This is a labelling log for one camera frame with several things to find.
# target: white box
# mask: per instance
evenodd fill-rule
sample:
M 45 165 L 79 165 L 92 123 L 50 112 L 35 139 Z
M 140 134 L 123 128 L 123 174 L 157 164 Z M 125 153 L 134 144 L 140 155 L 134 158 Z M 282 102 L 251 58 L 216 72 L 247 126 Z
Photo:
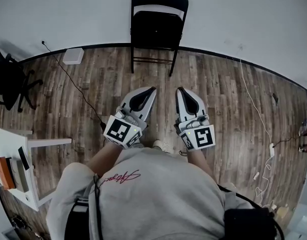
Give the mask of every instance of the white box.
M 84 50 L 82 48 L 73 48 L 65 51 L 62 62 L 66 65 L 76 65 L 82 62 Z

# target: electrical cable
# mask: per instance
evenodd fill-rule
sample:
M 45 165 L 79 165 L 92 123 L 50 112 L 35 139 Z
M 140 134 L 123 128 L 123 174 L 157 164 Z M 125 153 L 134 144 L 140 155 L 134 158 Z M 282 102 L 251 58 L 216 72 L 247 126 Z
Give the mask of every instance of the electrical cable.
M 279 143 L 281 143 L 281 142 L 289 142 L 291 139 L 298 140 L 300 137 L 302 137 L 302 135 L 298 136 L 297 138 L 290 137 L 289 139 L 280 140 L 280 141 L 278 141 L 272 148 L 274 148 L 275 146 L 277 146 L 277 145 L 278 145 Z
M 52 53 L 52 51 L 51 51 L 51 50 L 47 47 L 47 45 L 45 44 L 45 41 L 42 41 L 41 43 L 42 43 L 42 45 L 44 45 L 44 46 L 47 48 L 47 50 L 48 50 L 49 52 Z M 105 123 L 102 121 L 102 119 L 99 117 L 99 115 L 97 114 L 96 109 L 87 101 L 87 99 L 86 99 L 86 97 L 85 97 L 83 91 L 80 90 L 80 89 L 76 86 L 75 82 L 72 80 L 72 78 L 70 77 L 70 75 L 69 75 L 69 74 L 67 73 L 67 71 L 63 68 L 63 66 L 60 64 L 60 62 L 59 62 L 59 60 L 56 58 L 56 56 L 53 55 L 53 54 L 51 54 L 51 56 L 54 57 L 54 59 L 57 61 L 58 65 L 61 67 L 61 69 L 62 69 L 62 70 L 66 73 L 66 75 L 69 77 L 69 79 L 70 79 L 70 81 L 72 82 L 72 84 L 74 85 L 74 87 L 82 94 L 82 97 L 83 97 L 84 101 L 93 109 L 93 111 L 95 112 L 95 115 L 96 115 L 96 116 L 98 117 L 98 119 L 100 120 L 100 126 L 101 126 L 102 131 L 104 132 L 105 129 L 106 129 L 106 124 L 105 124 Z
M 266 129 L 265 123 L 264 123 L 264 121 L 263 121 L 263 119 L 262 119 L 262 117 L 261 117 L 261 115 L 260 115 L 259 110 L 257 109 L 257 107 L 256 107 L 256 105 L 255 105 L 255 103 L 254 103 L 254 101 L 253 101 L 253 98 L 251 97 L 251 95 L 250 95 L 250 93 L 249 93 L 249 91 L 248 91 L 247 84 L 246 84 L 246 81 L 245 81 L 245 78 L 244 78 L 244 70 L 243 70 L 243 65 L 242 65 L 242 60 L 241 60 L 241 59 L 240 59 L 240 67 L 241 67 L 241 76 L 242 76 L 242 80 L 243 80 L 243 82 L 244 82 L 244 86 L 245 86 L 245 89 L 246 89 L 246 91 L 247 91 L 247 94 L 249 95 L 249 97 L 250 97 L 250 99 L 251 99 L 251 102 L 252 102 L 252 105 L 254 106 L 255 110 L 257 110 L 257 112 L 258 112 L 258 115 L 259 115 L 259 118 L 260 118 L 260 120 L 261 120 L 261 122 L 262 122 L 263 128 L 264 128 L 265 132 L 268 134 L 268 136 L 269 136 L 269 141 L 270 141 L 270 144 L 271 144 L 271 143 L 272 143 L 272 138 L 271 138 L 269 132 L 268 132 L 267 129 Z M 273 156 L 270 157 L 270 158 L 265 162 L 265 165 L 264 165 L 265 167 L 264 167 L 263 174 L 262 174 L 262 178 L 265 179 L 265 180 L 267 180 L 267 185 L 266 185 L 265 189 L 264 189 L 264 190 L 261 190 L 258 186 L 255 188 L 255 196 L 256 196 L 256 197 L 260 196 L 260 202 L 258 203 L 258 205 L 259 205 L 260 207 L 262 206 L 261 203 L 262 203 L 262 201 L 263 201 L 263 193 L 267 190 L 268 185 L 269 185 L 269 179 L 266 178 L 266 177 L 264 177 L 264 175 L 265 175 L 266 169 L 268 169 L 269 171 L 271 170 L 271 166 L 270 166 L 269 164 L 267 164 L 268 161 L 269 161 L 271 158 L 273 158 Z
M 262 208 L 268 206 L 269 208 L 274 204 L 274 200 L 271 200 L 271 202 L 269 204 L 265 204 L 263 206 L 261 206 Z
M 250 99 L 251 99 L 252 105 L 254 106 L 255 110 L 257 110 L 257 112 L 258 112 L 258 115 L 259 115 L 260 120 L 261 120 L 261 122 L 262 122 L 263 128 L 264 128 L 265 132 L 268 134 L 268 136 L 269 136 L 269 141 L 270 141 L 270 144 L 271 144 L 271 143 L 272 143 L 272 138 L 270 137 L 270 134 L 269 134 L 269 132 L 268 132 L 267 129 L 266 129 L 266 126 L 265 126 L 265 124 L 264 124 L 264 121 L 263 121 L 263 119 L 262 119 L 262 116 L 260 115 L 260 112 L 259 112 L 258 108 L 256 107 L 256 105 L 255 105 L 255 103 L 254 103 L 254 101 L 253 101 L 253 98 L 251 97 L 251 95 L 250 95 L 250 93 L 249 93 L 249 91 L 248 91 L 247 84 L 246 84 L 246 81 L 245 81 L 245 78 L 244 78 L 244 71 L 243 71 L 243 65 L 242 65 L 242 60 L 241 60 L 241 59 L 240 59 L 240 66 L 241 66 L 242 80 L 243 80 L 245 89 L 246 89 L 247 94 L 249 95 L 249 97 L 250 97 Z

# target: black cable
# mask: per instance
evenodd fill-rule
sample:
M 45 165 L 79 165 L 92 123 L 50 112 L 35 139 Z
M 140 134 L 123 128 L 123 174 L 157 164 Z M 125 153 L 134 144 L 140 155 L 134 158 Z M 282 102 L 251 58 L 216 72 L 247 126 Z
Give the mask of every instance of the black cable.
M 47 48 L 47 50 L 48 50 L 49 52 L 52 53 L 52 51 L 49 50 L 49 48 L 47 47 L 47 45 L 45 45 L 45 41 L 42 41 L 41 43 L 42 43 L 42 45 L 44 45 L 44 46 Z M 93 109 L 93 111 L 95 112 L 96 116 L 97 116 L 98 119 L 100 120 L 100 127 L 101 127 L 102 131 L 104 132 L 105 129 L 106 129 L 106 124 L 105 124 L 105 123 L 102 121 L 102 119 L 99 117 L 99 115 L 97 114 L 97 111 L 95 110 L 95 108 L 87 101 L 87 99 L 86 99 L 86 97 L 85 97 L 83 91 L 80 90 L 80 89 L 76 86 L 76 84 L 74 83 L 74 81 L 72 80 L 72 78 L 70 77 L 70 75 L 67 73 L 67 71 L 66 71 L 66 70 L 63 68 L 63 66 L 60 64 L 60 62 L 59 62 L 59 60 L 56 58 L 56 56 L 53 55 L 53 54 L 51 54 L 51 56 L 54 57 L 54 59 L 58 62 L 58 65 L 61 67 L 61 69 L 67 74 L 67 76 L 69 77 L 69 79 L 70 79 L 70 81 L 72 82 L 72 84 L 74 85 L 74 87 L 82 94 L 82 97 L 83 97 L 84 101 Z
M 279 143 L 281 143 L 281 142 L 289 142 L 291 139 L 298 140 L 300 137 L 301 137 L 301 136 L 298 136 L 297 138 L 290 137 L 289 139 L 280 140 L 278 143 L 276 143 L 276 144 L 273 146 L 273 148 L 274 148 L 275 146 L 277 146 L 277 145 L 278 145 Z

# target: black strap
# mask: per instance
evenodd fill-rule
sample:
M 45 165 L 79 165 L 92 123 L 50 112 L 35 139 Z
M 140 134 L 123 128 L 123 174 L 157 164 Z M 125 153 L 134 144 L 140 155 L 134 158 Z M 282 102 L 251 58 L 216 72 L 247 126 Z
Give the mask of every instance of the black strap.
M 218 187 L 219 187 L 219 189 L 220 189 L 221 191 L 223 191 L 223 192 L 232 192 L 232 191 L 230 191 L 229 189 L 224 188 L 223 186 L 218 185 Z M 245 197 L 245 196 L 243 196 L 243 195 L 241 195 L 241 194 L 239 194 L 239 193 L 235 193 L 235 195 L 236 195 L 237 197 L 239 197 L 239 198 L 241 198 L 241 199 L 243 199 L 243 200 L 249 202 L 249 203 L 252 205 L 252 207 L 254 207 L 255 209 L 261 209 L 261 207 L 260 207 L 258 204 L 256 204 L 254 201 L 251 201 L 249 198 L 247 198 L 247 197 Z
M 64 239 L 90 239 L 88 199 L 79 198 L 73 205 L 65 227 Z

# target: white cable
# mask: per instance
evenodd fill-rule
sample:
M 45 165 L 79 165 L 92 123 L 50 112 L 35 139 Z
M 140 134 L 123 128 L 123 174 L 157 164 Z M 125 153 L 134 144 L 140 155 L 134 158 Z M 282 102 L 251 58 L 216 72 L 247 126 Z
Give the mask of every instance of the white cable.
M 260 207 L 262 206 L 263 193 L 267 190 L 268 185 L 269 185 L 269 179 L 266 178 L 266 177 L 264 177 L 264 175 L 265 175 L 265 172 L 266 172 L 266 168 L 267 168 L 269 171 L 272 169 L 272 167 L 271 167 L 269 164 L 267 164 L 267 162 L 268 162 L 271 158 L 273 158 L 273 157 L 268 158 L 268 160 L 265 162 L 265 167 L 264 167 L 263 174 L 262 174 L 262 178 L 265 179 L 265 180 L 267 180 L 267 185 L 265 186 L 264 190 L 261 190 L 258 186 L 255 188 L 255 197 L 257 198 L 257 197 L 259 197 L 259 195 L 260 195 L 260 202 L 257 203 L 257 205 L 259 205 Z
M 262 122 L 262 125 L 263 125 L 263 128 L 265 130 L 265 132 L 268 134 L 269 136 L 269 141 L 270 141 L 270 144 L 272 143 L 272 138 L 270 137 L 270 134 L 269 132 L 267 131 L 266 127 L 265 127 L 265 124 L 264 124 L 264 121 L 262 119 L 262 116 L 260 115 L 260 112 L 258 110 L 258 108 L 256 107 L 254 101 L 253 101 L 253 98 L 250 96 L 249 94 L 249 91 L 248 91 L 248 88 L 247 88 L 247 84 L 246 84 L 246 81 L 245 81 L 245 78 L 244 78 L 244 71 L 243 71 L 243 65 L 242 65 L 242 59 L 240 59 L 240 66 L 241 66 L 241 75 L 242 75 L 242 80 L 244 82 L 244 86 L 245 86 L 245 89 L 247 91 L 247 94 L 249 95 L 250 99 L 251 99 L 251 102 L 252 102 L 252 105 L 254 106 L 255 110 L 257 110 L 258 114 L 259 114 L 259 117 L 260 117 L 260 120 Z
M 252 102 L 252 105 L 254 106 L 255 110 L 257 110 L 257 112 L 258 112 L 258 115 L 259 115 L 259 118 L 260 118 L 260 120 L 261 120 L 261 122 L 262 122 L 263 128 L 264 128 L 265 132 L 268 134 L 268 136 L 269 136 L 269 141 L 270 141 L 270 144 L 271 144 L 271 143 L 272 143 L 272 138 L 270 137 L 270 134 L 269 134 L 269 132 L 268 132 L 267 129 L 266 129 L 266 126 L 265 126 L 264 121 L 263 121 L 263 119 L 262 119 L 262 117 L 261 117 L 261 115 L 260 115 L 260 112 L 259 112 L 259 110 L 257 109 L 257 107 L 256 107 L 256 105 L 255 105 L 255 103 L 254 103 L 254 101 L 253 101 L 253 98 L 251 97 L 251 95 L 250 95 L 250 93 L 249 93 L 249 91 L 248 91 L 247 84 L 246 84 L 246 81 L 245 81 L 245 78 L 244 78 L 244 70 L 243 70 L 243 65 L 242 65 L 242 60 L 241 60 L 241 59 L 240 59 L 240 67 L 241 67 L 242 80 L 243 80 L 243 82 L 244 82 L 244 86 L 245 86 L 245 89 L 246 89 L 246 91 L 247 91 L 247 94 L 249 95 L 249 97 L 250 97 L 250 99 L 251 99 L 251 102 Z M 263 193 L 267 190 L 268 185 L 269 185 L 269 179 L 266 178 L 266 177 L 264 177 L 264 175 L 265 175 L 265 172 L 266 172 L 266 168 L 267 168 L 269 171 L 272 169 L 272 167 L 271 167 L 269 164 L 267 164 L 267 162 L 268 162 L 271 158 L 273 158 L 273 156 L 270 157 L 270 158 L 265 162 L 265 167 L 264 167 L 263 174 L 262 174 L 262 178 L 265 179 L 265 180 L 267 180 L 267 185 L 265 186 L 265 189 L 264 189 L 264 190 L 261 190 L 258 186 L 255 188 L 255 196 L 256 196 L 256 198 L 260 195 L 260 202 L 258 203 L 258 205 L 259 205 L 260 207 L 262 206 L 261 203 L 262 203 L 262 201 L 263 201 Z
M 265 206 L 268 206 L 269 208 L 272 208 L 273 209 L 273 205 L 274 204 L 274 200 L 271 200 L 271 202 L 269 204 L 265 204 L 262 206 L 262 208 L 264 208 Z

